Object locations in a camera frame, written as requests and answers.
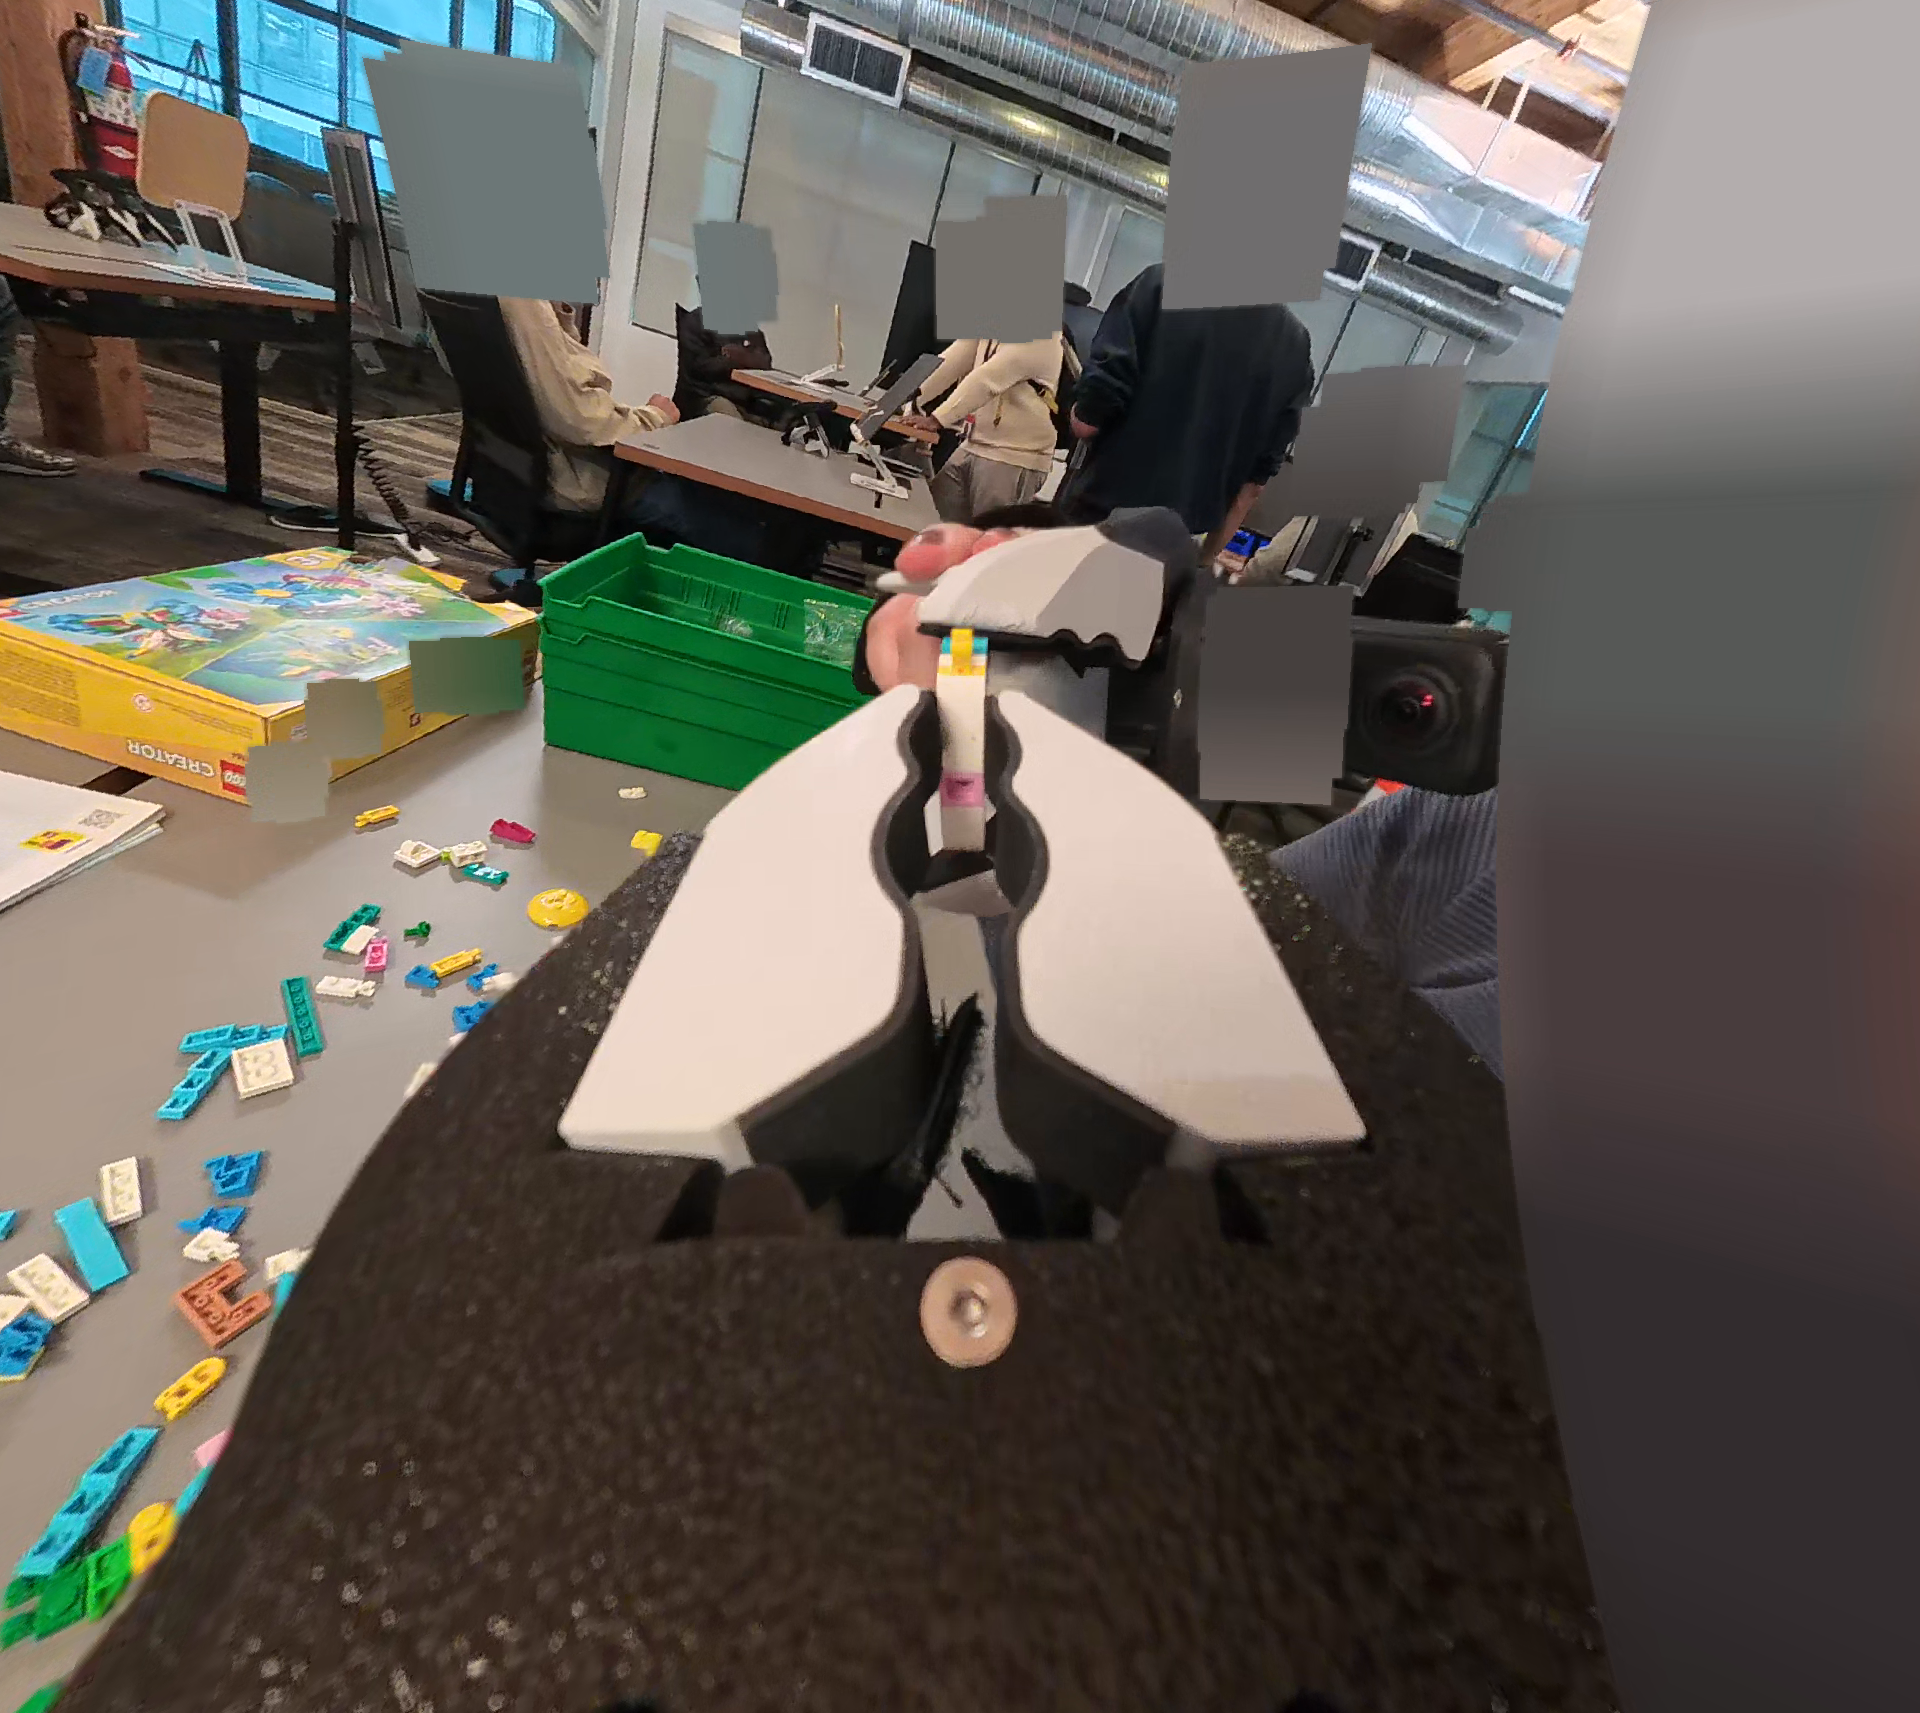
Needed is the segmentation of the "yellow lego set box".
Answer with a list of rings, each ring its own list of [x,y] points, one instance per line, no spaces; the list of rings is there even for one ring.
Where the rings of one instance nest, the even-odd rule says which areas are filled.
[[[467,596],[399,558],[296,548],[2,602],[2,725],[108,764],[246,800],[263,742],[306,736],[306,688],[370,686],[381,739],[343,778],[451,725],[415,699],[412,642],[514,642],[539,675],[537,610]]]

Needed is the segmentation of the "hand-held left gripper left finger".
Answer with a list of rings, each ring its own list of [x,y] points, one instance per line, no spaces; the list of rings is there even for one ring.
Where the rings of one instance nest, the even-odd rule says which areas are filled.
[[[716,1164],[885,1164],[926,1108],[926,695],[785,756],[699,843],[560,1138]]]

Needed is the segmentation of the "clear plastic bag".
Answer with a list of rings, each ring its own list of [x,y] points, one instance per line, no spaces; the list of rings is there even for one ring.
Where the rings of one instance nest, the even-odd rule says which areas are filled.
[[[714,625],[734,638],[803,652],[850,670],[869,612],[871,606],[861,601],[849,605],[804,596],[803,601],[764,601],[750,612],[720,614]]]

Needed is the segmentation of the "person's right forearm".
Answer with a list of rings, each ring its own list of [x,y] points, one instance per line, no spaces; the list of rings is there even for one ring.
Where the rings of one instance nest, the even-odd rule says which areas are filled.
[[[1501,1077],[1499,789],[1396,789],[1270,854]]]

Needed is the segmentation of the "grey wood-edged desk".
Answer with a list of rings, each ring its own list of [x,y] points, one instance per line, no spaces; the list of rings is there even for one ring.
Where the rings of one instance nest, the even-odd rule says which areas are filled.
[[[774,368],[743,368],[733,373],[733,380],[748,385],[756,394],[804,403],[812,408],[827,408],[841,418],[864,420],[877,413],[882,403],[892,401],[896,396],[892,391],[882,396],[869,396],[866,391],[852,391],[841,385],[815,383]],[[910,439],[916,439],[924,446],[933,446],[939,435],[945,433],[939,426],[924,427],[912,420],[910,413],[892,411],[882,427],[890,433],[899,433]]]
[[[924,478],[902,474],[902,493],[887,493],[852,453],[791,448],[774,430],[727,413],[643,427],[610,451],[734,498],[804,513],[836,532],[904,544],[939,522]]]

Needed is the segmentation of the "white air vent grille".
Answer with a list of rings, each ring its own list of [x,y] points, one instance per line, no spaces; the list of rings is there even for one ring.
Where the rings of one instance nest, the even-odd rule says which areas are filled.
[[[811,12],[804,19],[801,74],[866,102],[899,109],[915,68],[910,46],[866,28]]]

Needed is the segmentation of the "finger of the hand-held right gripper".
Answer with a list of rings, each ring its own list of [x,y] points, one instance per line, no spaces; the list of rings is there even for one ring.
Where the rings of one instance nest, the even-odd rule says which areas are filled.
[[[1055,652],[1077,670],[1140,669],[1189,585],[1181,522],[1025,529],[929,585],[919,630],[987,634],[1007,650]]]

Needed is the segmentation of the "black computer monitor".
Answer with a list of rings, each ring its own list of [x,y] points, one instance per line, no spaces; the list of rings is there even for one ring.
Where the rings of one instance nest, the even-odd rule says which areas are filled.
[[[939,253],[926,239],[909,246],[900,284],[880,353],[877,383],[900,382],[923,355],[940,355],[949,336],[939,321]]]

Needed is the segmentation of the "white lego stem piece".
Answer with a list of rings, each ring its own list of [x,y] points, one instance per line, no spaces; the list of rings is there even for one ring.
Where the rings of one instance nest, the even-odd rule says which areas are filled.
[[[997,882],[997,803],[989,778],[990,640],[951,628],[939,642],[933,695],[939,703],[940,778],[924,811],[924,889],[940,910],[1004,926],[1011,902]]]

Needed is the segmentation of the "slim silver ventilation duct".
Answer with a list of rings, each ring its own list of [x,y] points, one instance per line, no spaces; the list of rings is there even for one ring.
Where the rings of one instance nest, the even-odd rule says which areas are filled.
[[[915,56],[902,114],[982,142],[1121,197],[1165,212],[1170,158],[1131,134],[1108,135],[1072,112],[1051,107]],[[1513,270],[1453,238],[1446,220],[1464,200],[1430,193],[1392,169],[1355,164],[1331,284],[1381,300],[1415,319],[1501,349],[1525,332],[1525,314],[1560,319],[1569,294],[1530,270]]]

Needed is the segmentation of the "tan rounded board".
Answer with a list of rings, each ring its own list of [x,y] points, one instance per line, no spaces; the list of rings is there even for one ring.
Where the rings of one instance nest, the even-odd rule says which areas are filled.
[[[139,112],[137,190],[150,206],[238,218],[250,143],[241,117],[152,90]]]

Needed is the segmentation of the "lego bricks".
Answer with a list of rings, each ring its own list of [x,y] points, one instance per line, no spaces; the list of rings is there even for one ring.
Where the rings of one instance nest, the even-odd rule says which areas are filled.
[[[243,830],[158,786],[5,915],[5,1650],[114,1613],[204,1489],[400,1103],[655,843],[608,772]]]

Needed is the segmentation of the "lego instruction booklet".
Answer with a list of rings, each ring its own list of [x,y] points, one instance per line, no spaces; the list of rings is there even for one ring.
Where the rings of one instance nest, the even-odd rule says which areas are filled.
[[[2,910],[157,836],[166,813],[152,799],[2,772]]]

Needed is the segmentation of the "grey standing desk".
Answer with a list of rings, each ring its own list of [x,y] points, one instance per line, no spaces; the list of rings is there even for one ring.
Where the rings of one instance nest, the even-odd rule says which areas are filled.
[[[238,280],[221,280],[172,248],[89,239],[22,203],[2,206],[2,270],[21,310],[39,323],[216,345],[223,478],[149,466],[145,479],[243,504],[295,529],[338,523],[333,504],[264,492],[258,349],[313,344],[351,357],[352,298],[252,261],[243,264]]]

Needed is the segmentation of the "green plastic bin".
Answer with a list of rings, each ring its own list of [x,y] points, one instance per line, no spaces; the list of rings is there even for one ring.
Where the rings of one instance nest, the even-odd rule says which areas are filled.
[[[657,548],[643,535],[602,546],[547,574],[541,585],[541,628],[569,634],[604,634],[628,644],[668,649],[738,669],[772,670],[795,682],[829,680],[808,672],[830,667],[803,652],[752,644],[716,628],[727,612],[750,612],[761,602],[821,596],[849,602],[871,599],[781,574],[690,546]]]
[[[544,730],[550,742],[585,749],[661,729],[706,730],[752,740],[801,740],[866,703],[847,670],[811,665],[829,680],[786,680],[772,670],[628,644],[604,634],[547,630],[541,636]]]
[[[808,736],[699,725],[541,682],[548,745],[712,789],[745,789]]]

